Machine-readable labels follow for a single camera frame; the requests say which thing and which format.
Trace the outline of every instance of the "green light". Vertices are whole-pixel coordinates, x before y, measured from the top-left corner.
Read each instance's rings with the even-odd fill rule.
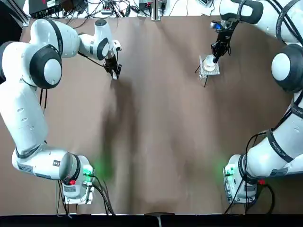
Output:
[[[234,172],[234,169],[235,169],[236,165],[235,164],[228,164],[226,167],[225,167],[225,172],[226,172],[226,175],[233,175],[235,172]]]

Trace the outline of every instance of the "white robot link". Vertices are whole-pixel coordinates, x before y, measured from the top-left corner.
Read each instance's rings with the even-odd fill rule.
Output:
[[[16,144],[12,164],[24,173],[61,180],[66,197],[85,201],[89,188],[84,182],[92,181],[89,175],[94,170],[84,156],[46,143],[48,126],[36,89],[56,87],[62,76],[61,58],[77,53],[105,59],[104,68],[118,79],[121,44],[112,40],[103,19],[95,22],[94,36],[78,35],[68,25],[47,19],[36,20],[30,35],[30,43],[6,42],[0,47],[0,113]]]
[[[211,27],[218,33],[211,45],[214,63],[226,52],[239,21],[252,24],[287,44],[271,65],[275,81],[294,98],[277,126],[247,155],[233,155],[223,168],[225,191],[232,203],[253,202],[257,180],[303,173],[303,12],[299,0],[222,0],[221,22]]]

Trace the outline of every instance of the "cable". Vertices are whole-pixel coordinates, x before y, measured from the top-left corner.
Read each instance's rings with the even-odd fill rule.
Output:
[[[271,2],[271,0],[265,0],[267,1],[274,9],[275,11],[280,15],[280,11],[278,10],[278,8]],[[277,1],[277,0],[272,0],[276,5],[278,5],[280,7],[280,9],[282,10],[283,7],[281,6],[281,4]],[[285,23],[286,27],[288,28],[289,32],[301,43],[301,45],[303,46],[303,39],[301,37],[301,34],[299,33],[298,29],[296,28],[296,26],[294,25],[293,21],[289,18],[288,14],[286,13],[285,17],[287,18],[289,24],[291,25],[292,29],[290,28],[289,24],[287,23],[287,21],[285,20],[285,18],[283,18],[283,22]]]
[[[178,1],[179,1],[179,0],[177,0],[177,1],[175,2],[174,6],[172,7],[171,12],[170,12],[170,14],[169,14],[169,17],[170,17],[170,15],[171,15],[172,11],[174,10],[174,7],[175,7],[175,5],[176,5],[176,3],[177,3]]]
[[[274,207],[275,207],[275,204],[276,204],[276,199],[275,199],[276,196],[275,196],[274,190],[272,189],[272,187],[269,184],[260,184],[260,183],[258,183],[258,186],[260,188],[257,189],[258,193],[256,194],[255,202],[248,206],[248,208],[246,209],[246,212],[256,204],[256,202],[259,199],[263,189],[268,188],[270,193],[271,193],[271,204],[270,204],[270,207],[269,207],[268,212],[266,214],[271,214],[272,211],[274,210]]]
[[[47,90],[48,90],[48,89],[45,89],[44,110],[46,109],[46,103],[47,103]]]
[[[255,141],[257,140],[257,137],[260,136],[260,135],[265,135],[266,132],[265,131],[262,131],[260,133],[257,133],[255,135],[253,135],[247,145],[246,145],[246,148],[245,148],[245,175],[244,175],[244,178],[245,178],[245,197],[246,197],[246,203],[245,203],[245,206],[244,206],[244,212],[246,213],[246,209],[247,209],[247,205],[248,205],[248,197],[247,197],[247,153],[248,153],[248,147],[250,145],[250,142],[253,138],[255,138]]]
[[[105,181],[103,180],[103,183],[104,183],[106,189],[102,186],[102,184],[101,184],[100,180],[97,178],[97,176],[94,175],[94,177],[97,179],[101,190],[105,192],[107,202],[108,202],[107,207],[108,207],[109,211],[113,214],[114,210],[113,210],[112,204],[111,204],[110,199],[109,199],[108,188],[107,188],[107,185],[106,185]]]
[[[116,215],[116,214],[110,209],[110,206],[109,206],[109,204],[108,204],[108,201],[106,200],[106,198],[105,198],[103,192],[102,192],[95,184],[93,184],[93,187],[94,187],[94,188],[100,193],[100,195],[103,197],[103,201],[104,201],[104,203],[107,205],[107,208],[109,208],[110,213],[111,213],[112,215]]]
[[[57,184],[55,184],[55,197],[57,198]],[[60,203],[60,194],[58,194],[58,201],[56,200],[56,215],[59,217],[59,218],[61,218],[62,216],[60,216],[59,214],[58,214],[58,212],[59,212],[59,203]]]
[[[86,55],[82,54],[81,52],[78,52],[78,54],[79,54],[79,55],[81,55],[82,57],[87,58],[88,60],[92,61],[93,63],[97,64],[98,66],[101,66],[101,67],[105,68],[105,66],[104,66],[104,65],[100,65],[99,63],[95,62],[94,60],[92,60],[92,59],[91,59],[91,58],[89,58],[88,56],[86,56]]]
[[[237,196],[237,194],[238,194],[238,192],[239,192],[240,185],[242,184],[243,181],[244,181],[244,180],[242,179],[242,180],[241,180],[241,183],[239,184],[239,187],[238,187],[238,189],[237,189],[237,191],[236,191],[236,194],[235,194],[235,196],[233,197],[232,202],[229,204],[229,206],[228,206],[228,208],[226,209],[226,211],[224,212],[224,214],[227,214],[227,212],[229,211],[229,209],[232,207],[233,202],[235,201],[235,198],[236,198],[236,196]]]
[[[43,89],[41,89],[41,91],[40,91],[40,101],[39,101],[40,105],[42,103],[42,95],[43,95]]]
[[[58,185],[59,185],[59,198],[61,197],[61,202],[62,202],[62,205],[63,205],[63,208],[64,208],[64,211],[66,213],[66,215],[69,215],[68,212],[67,212],[67,209],[66,209],[66,204],[65,204],[65,198],[63,197],[62,195],[62,191],[61,191],[61,183],[59,181],[57,181]]]
[[[186,16],[188,16],[188,0],[186,2]]]
[[[212,4],[210,5],[210,7],[211,7],[212,5],[213,5],[213,7],[214,7],[214,0],[212,1]],[[214,8],[210,11],[210,14],[209,14],[209,15],[211,15],[213,11],[214,11]]]

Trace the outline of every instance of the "brown table surface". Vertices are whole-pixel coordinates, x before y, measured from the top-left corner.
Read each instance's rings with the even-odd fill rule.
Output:
[[[79,55],[62,61],[62,80],[48,92],[47,141],[90,160],[108,183],[116,213],[224,212],[222,167],[244,152],[252,134],[275,125],[290,103],[270,71],[283,45],[250,25],[238,25],[232,56],[220,59],[221,74],[203,88],[194,71],[216,40],[212,19],[108,19],[123,47],[119,81]],[[77,31],[94,34],[94,21]],[[21,40],[30,40],[29,28]],[[2,120],[0,135],[0,214],[55,213],[55,182],[15,170],[14,143]],[[302,211],[301,176],[268,182],[275,213]],[[251,212],[266,212],[270,198],[262,192]],[[100,212],[97,193],[93,205],[78,207],[78,213]]]

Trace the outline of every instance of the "white cylinder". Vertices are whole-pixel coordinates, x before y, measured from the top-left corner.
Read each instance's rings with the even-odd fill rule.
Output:
[[[0,113],[19,154],[43,143],[48,126],[31,87],[7,81],[0,85],[0,97]]]
[[[106,20],[99,19],[95,21],[94,37],[97,43],[101,42],[104,38],[107,38],[109,42],[109,49],[111,50],[113,48],[112,33]]]
[[[70,58],[77,54],[79,39],[77,32],[70,26],[58,21],[53,22],[57,25],[63,42],[63,58]],[[34,21],[30,29],[30,43],[40,46],[53,45],[58,50],[58,39],[53,26],[46,19]]]
[[[31,156],[24,159],[18,158],[15,150],[12,164],[21,172],[51,180],[71,178],[77,168],[74,155],[47,144],[42,144]]]
[[[273,135],[288,156],[296,158],[303,154],[303,120],[300,117],[291,114],[273,131]],[[288,164],[271,148],[267,137],[249,150],[247,162],[248,172],[254,177],[268,177],[273,169],[281,169]]]

